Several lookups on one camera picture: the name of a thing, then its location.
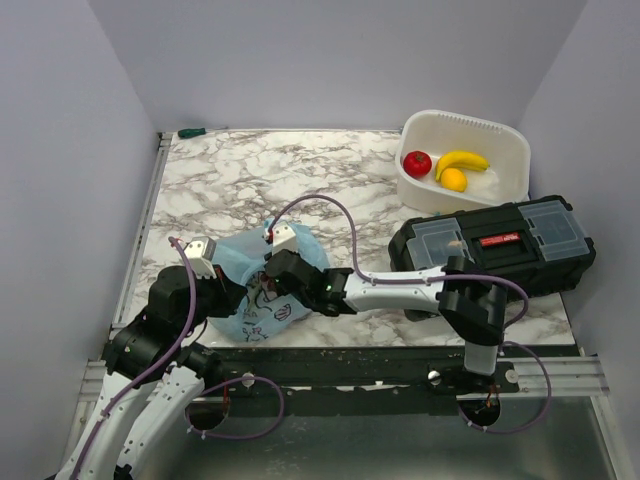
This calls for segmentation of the blue plastic bag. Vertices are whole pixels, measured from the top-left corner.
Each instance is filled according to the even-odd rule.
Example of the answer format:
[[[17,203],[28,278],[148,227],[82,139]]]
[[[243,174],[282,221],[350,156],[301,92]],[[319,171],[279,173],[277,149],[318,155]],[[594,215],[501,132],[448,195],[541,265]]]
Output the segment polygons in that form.
[[[255,343],[270,339],[311,313],[293,296],[276,292],[274,281],[265,273],[265,255],[269,252],[261,227],[217,241],[213,262],[234,283],[247,288],[237,313],[208,319],[229,341]]]

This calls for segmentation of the red fake tomato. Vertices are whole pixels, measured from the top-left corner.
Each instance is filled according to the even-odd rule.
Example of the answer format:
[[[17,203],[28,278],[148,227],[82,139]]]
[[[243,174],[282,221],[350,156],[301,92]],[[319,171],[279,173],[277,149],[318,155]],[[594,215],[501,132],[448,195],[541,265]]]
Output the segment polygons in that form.
[[[407,175],[419,179],[429,174],[433,164],[429,154],[416,150],[406,154],[402,166]]]

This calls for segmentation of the yellow fake lemon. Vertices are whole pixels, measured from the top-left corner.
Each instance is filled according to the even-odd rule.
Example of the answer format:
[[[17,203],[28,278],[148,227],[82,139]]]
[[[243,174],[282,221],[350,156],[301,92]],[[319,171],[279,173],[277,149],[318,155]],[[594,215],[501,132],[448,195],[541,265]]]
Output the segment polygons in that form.
[[[457,168],[445,169],[440,177],[441,185],[455,192],[465,192],[468,187],[468,180],[466,175]]]

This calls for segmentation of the yellow fake banana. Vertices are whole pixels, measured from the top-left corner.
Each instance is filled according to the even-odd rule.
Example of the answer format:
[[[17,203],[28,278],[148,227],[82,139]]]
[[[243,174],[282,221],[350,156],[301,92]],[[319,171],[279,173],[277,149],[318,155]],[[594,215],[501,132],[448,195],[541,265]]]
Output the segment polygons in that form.
[[[447,168],[483,172],[489,167],[488,160],[479,154],[462,150],[451,151],[439,158],[436,164],[435,180],[439,182],[442,172]]]

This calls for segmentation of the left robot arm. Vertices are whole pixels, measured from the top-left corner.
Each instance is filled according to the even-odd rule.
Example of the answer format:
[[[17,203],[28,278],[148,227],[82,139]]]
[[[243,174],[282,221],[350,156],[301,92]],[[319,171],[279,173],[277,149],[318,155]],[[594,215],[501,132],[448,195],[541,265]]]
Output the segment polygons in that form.
[[[59,479],[134,479],[188,403],[214,393],[222,372],[205,348],[181,346],[211,317],[239,311],[247,290],[214,269],[197,279],[183,266],[160,271],[148,302],[106,345],[106,373],[90,419]]]

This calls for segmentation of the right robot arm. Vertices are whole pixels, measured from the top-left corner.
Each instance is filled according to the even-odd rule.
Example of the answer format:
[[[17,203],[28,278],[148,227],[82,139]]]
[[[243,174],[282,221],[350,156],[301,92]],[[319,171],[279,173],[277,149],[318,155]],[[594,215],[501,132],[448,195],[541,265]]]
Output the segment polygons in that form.
[[[321,270],[281,250],[267,260],[265,273],[278,292],[327,317],[384,309],[440,315],[464,340],[462,384],[480,392],[496,380],[507,288],[463,257],[442,268],[358,274],[351,268]]]

